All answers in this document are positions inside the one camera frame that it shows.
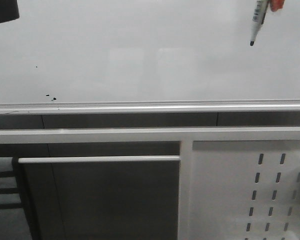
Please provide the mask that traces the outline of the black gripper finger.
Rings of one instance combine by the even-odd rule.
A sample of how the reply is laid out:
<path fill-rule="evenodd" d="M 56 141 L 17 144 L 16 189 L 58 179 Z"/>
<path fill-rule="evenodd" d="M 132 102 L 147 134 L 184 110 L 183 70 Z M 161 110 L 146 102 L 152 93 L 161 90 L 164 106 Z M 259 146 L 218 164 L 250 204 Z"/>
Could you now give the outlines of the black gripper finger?
<path fill-rule="evenodd" d="M 20 18 L 17 0 L 0 0 L 0 24 Z"/>

